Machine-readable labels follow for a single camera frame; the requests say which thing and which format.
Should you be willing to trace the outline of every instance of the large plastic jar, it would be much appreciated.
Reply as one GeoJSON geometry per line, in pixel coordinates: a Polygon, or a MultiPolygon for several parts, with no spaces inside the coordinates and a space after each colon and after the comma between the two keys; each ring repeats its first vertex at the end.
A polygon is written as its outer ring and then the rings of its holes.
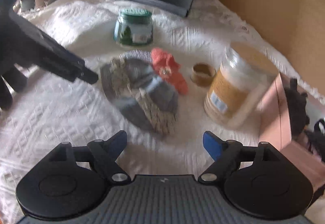
{"type": "Polygon", "coordinates": [[[204,101],[206,113],[230,129],[240,127],[278,75],[250,44],[232,42],[204,101]]]}
{"type": "Polygon", "coordinates": [[[114,40],[123,45],[140,46],[152,42],[152,13],[146,9],[123,9],[114,30],[114,40]]]}

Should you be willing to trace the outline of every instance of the green jar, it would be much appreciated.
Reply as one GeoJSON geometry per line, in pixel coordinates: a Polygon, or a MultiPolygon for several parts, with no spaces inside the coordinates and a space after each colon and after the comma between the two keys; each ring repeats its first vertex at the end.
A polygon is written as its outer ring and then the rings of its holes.
{"type": "Polygon", "coordinates": [[[124,45],[140,46],[152,42],[152,13],[146,9],[123,9],[114,30],[114,40],[124,45]]]}

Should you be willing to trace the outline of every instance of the red crocheted item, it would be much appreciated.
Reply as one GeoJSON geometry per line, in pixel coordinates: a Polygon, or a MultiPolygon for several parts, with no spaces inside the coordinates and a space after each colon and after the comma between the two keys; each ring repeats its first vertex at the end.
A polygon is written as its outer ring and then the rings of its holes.
{"type": "Polygon", "coordinates": [[[178,72],[181,65],[175,62],[174,57],[160,48],[153,48],[151,57],[155,72],[163,80],[172,84],[180,94],[187,94],[189,90],[187,83],[182,74],[178,72]]]}

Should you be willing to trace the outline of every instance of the pink box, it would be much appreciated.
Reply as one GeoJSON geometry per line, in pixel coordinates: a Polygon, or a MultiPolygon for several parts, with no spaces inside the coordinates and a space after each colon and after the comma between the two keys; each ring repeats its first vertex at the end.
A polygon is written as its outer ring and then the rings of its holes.
{"type": "MultiPolygon", "coordinates": [[[[289,78],[279,74],[260,103],[260,141],[267,141],[291,161],[312,183],[314,192],[325,184],[325,163],[291,140],[290,118],[284,86],[289,78]]],[[[325,107],[308,94],[308,100],[325,113],[325,107]]]]}

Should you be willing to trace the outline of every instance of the white barcode sticker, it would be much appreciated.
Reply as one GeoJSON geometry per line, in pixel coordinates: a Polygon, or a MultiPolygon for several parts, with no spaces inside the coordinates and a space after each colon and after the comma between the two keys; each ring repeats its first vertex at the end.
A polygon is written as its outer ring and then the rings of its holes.
{"type": "Polygon", "coordinates": [[[151,35],[141,35],[141,34],[133,34],[132,42],[133,43],[147,43],[150,39],[151,35]]]}
{"type": "Polygon", "coordinates": [[[226,112],[226,110],[228,109],[227,104],[225,104],[224,102],[221,101],[220,98],[218,98],[218,96],[215,94],[214,91],[212,91],[211,96],[210,96],[210,100],[212,102],[212,104],[222,113],[224,114],[226,112]]]}

